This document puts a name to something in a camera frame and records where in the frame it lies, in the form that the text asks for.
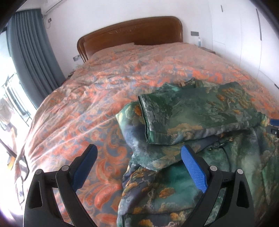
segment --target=curtain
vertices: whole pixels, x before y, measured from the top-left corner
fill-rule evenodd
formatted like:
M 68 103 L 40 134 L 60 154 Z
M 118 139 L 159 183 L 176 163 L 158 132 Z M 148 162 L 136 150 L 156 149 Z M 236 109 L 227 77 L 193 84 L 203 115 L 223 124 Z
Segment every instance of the curtain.
M 8 23 L 7 36 L 21 85 L 38 108 L 65 81 L 50 46 L 41 10 L 15 13 Z

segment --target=white wall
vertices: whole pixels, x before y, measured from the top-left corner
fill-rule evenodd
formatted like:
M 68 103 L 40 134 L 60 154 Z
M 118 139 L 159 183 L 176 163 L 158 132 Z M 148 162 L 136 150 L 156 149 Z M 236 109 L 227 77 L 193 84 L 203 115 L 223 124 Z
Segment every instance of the white wall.
M 17 11 L 40 8 L 42 1 L 43 0 L 27 0 Z
M 202 46 L 212 49 L 208 0 L 67 0 L 45 18 L 56 59 L 67 77 L 76 67 L 80 37 L 103 27 L 143 17 L 176 16 L 183 25 L 184 42 L 198 44 L 191 31 L 199 32 Z

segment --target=blue textured pad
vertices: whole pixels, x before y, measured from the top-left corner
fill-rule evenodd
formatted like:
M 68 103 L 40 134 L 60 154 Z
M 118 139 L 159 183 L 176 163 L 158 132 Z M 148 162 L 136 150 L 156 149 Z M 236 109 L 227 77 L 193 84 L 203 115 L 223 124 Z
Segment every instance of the blue textured pad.
M 205 193 L 208 187 L 206 183 L 206 175 L 185 146 L 181 148 L 181 158 L 196 187 Z
M 82 188 L 90 170 L 92 169 L 97 159 L 97 156 L 98 156 L 98 149 L 95 145 L 93 145 L 90 151 L 88 152 L 88 154 L 83 159 L 80 166 L 77 168 L 77 170 L 74 173 L 73 180 L 72 180 L 72 188 L 74 191 L 77 191 L 78 189 Z
M 273 126 L 279 126 L 279 120 L 277 119 L 270 119 L 270 124 Z

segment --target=orange paisley bedding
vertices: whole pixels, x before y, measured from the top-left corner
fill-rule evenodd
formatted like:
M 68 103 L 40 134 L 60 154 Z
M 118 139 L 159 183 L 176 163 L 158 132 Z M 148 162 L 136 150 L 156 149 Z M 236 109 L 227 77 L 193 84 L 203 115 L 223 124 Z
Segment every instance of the orange paisley bedding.
M 140 94 L 151 93 L 165 82 L 179 84 L 191 78 L 218 84 L 237 81 L 252 96 L 258 111 L 279 119 L 279 104 L 263 85 L 227 60 L 196 46 L 124 44 L 104 49 L 38 109 L 14 168 L 18 180 L 18 162 L 25 155 L 30 173 L 23 182 L 24 197 L 38 168 L 58 170 L 93 143 L 98 147 L 98 159 L 77 194 L 98 226 L 116 226 L 122 177 L 132 151 L 115 115 Z M 55 194 L 63 218 L 69 222 L 57 191 Z

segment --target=wooden headboard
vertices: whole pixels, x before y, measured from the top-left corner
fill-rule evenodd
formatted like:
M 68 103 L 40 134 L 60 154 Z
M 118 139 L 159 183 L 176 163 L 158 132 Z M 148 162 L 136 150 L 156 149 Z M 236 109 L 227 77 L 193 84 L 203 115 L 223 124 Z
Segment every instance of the wooden headboard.
M 99 50 L 125 43 L 159 45 L 182 42 L 182 24 L 174 16 L 129 20 L 91 32 L 78 40 L 78 52 L 86 62 Z

